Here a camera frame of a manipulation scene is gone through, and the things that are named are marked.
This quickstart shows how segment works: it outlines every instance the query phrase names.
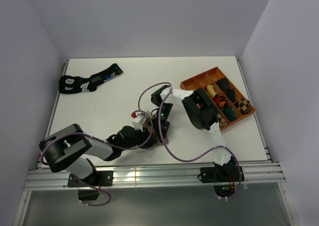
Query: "white wall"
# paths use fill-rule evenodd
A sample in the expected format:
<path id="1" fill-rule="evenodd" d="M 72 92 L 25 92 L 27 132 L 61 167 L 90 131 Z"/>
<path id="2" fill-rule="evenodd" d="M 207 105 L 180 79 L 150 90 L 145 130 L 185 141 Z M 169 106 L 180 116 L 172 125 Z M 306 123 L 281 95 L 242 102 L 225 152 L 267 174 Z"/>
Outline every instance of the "white wall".
<path id="1" fill-rule="evenodd" d="M 29 0 L 65 58 L 240 56 L 268 0 Z"/>
<path id="2" fill-rule="evenodd" d="M 318 225 L 319 0 L 270 0 L 242 67 L 299 219 Z"/>
<path id="3" fill-rule="evenodd" d="M 62 60 L 26 0 L 0 0 L 0 225 L 13 222 L 39 156 Z"/>

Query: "gray floor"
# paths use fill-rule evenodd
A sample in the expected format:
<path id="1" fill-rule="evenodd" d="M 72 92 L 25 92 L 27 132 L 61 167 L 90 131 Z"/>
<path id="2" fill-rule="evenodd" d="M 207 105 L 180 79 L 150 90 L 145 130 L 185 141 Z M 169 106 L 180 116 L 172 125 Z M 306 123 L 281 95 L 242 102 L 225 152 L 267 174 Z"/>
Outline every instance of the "gray floor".
<path id="1" fill-rule="evenodd" d="M 78 204 L 76 191 L 32 192 L 24 226 L 288 226 L 277 184 L 248 185 L 229 202 L 212 186 L 112 190 L 102 207 Z"/>

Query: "pair of socks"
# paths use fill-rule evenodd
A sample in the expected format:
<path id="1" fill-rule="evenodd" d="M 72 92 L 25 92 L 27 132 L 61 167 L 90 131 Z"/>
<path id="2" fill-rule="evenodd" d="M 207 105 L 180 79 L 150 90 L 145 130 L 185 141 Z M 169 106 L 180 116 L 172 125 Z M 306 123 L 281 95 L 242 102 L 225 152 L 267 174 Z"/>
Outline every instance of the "pair of socks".
<path id="1" fill-rule="evenodd" d="M 123 71 L 115 63 L 109 68 L 91 75 L 89 78 L 63 75 L 59 80 L 59 92 L 62 94 L 76 94 L 80 92 L 96 91 L 99 85 L 122 74 Z"/>

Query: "brown wooden box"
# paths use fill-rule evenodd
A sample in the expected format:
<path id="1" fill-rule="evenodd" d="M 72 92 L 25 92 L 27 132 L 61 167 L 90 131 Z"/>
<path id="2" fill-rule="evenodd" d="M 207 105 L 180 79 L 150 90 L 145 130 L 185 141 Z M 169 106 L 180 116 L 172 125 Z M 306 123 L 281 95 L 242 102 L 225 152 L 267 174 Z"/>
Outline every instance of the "brown wooden box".
<path id="1" fill-rule="evenodd" d="M 240 91 L 234 86 L 234 84 L 227 78 L 228 80 L 228 84 L 230 86 L 231 89 L 234 89 L 235 91 L 235 97 L 236 97 L 236 102 L 232 103 L 226 96 L 225 92 L 223 92 L 217 85 L 217 81 L 220 80 L 221 78 L 227 78 L 224 73 L 218 68 L 215 67 L 213 69 L 210 69 L 206 72 L 203 72 L 197 76 L 194 76 L 192 78 L 189 78 L 185 81 L 182 81 L 180 83 L 180 88 L 182 90 L 196 90 L 198 88 L 203 88 L 206 93 L 208 94 L 207 91 L 207 86 L 208 85 L 214 85 L 214 89 L 216 91 L 216 93 L 222 93 L 224 94 L 225 98 L 227 99 L 227 103 L 230 106 L 230 108 L 233 110 L 233 112 L 235 113 L 235 116 L 237 117 L 236 120 L 230 122 L 226 116 L 223 114 L 222 109 L 220 109 L 215 102 L 213 101 L 214 105 L 219 109 L 219 114 L 226 119 L 227 121 L 227 125 L 224 127 L 221 127 L 220 130 L 224 130 L 226 128 L 228 128 L 229 126 L 236 124 L 237 122 L 241 121 L 242 119 L 245 119 L 247 116 L 251 115 L 252 113 L 255 112 L 255 108 L 249 104 L 249 108 L 250 108 L 250 112 L 248 114 L 244 114 L 242 115 L 238 110 L 237 110 L 237 106 L 238 106 L 238 101 L 241 98 L 245 98 L 242 93 L 240 93 Z"/>

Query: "white table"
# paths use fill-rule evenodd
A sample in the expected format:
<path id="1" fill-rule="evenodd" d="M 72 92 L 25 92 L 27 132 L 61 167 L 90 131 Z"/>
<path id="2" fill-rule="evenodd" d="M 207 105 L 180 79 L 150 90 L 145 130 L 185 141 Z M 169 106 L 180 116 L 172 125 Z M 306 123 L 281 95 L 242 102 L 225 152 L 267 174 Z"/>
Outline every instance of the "white table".
<path id="1" fill-rule="evenodd" d="M 218 66 L 232 83 L 248 98 L 245 85 L 235 57 L 156 57 L 156 58 L 104 58 L 71 59 L 66 74 L 89 77 L 117 63 L 123 74 L 99 86 L 95 92 L 73 95 L 60 94 L 49 134 L 77 123 L 96 137 L 105 139 L 116 134 L 125 125 L 131 125 L 131 113 L 137 109 L 138 97 L 144 89 L 158 82 L 171 82 L 179 88 L 180 82 Z M 141 100 L 143 110 L 156 108 L 150 101 L 150 90 Z M 185 110 L 173 106 L 169 116 L 169 148 L 182 159 L 192 159 L 209 149 L 202 132 L 190 123 Z M 243 161 L 267 160 L 265 149 L 255 117 L 250 115 L 239 123 L 222 131 L 222 135 L 237 159 Z M 211 152 L 196 161 L 212 161 Z M 120 158 L 104 162 L 96 157 L 84 155 L 96 166 L 140 166 L 178 164 L 163 146 L 148 150 L 124 151 Z"/>

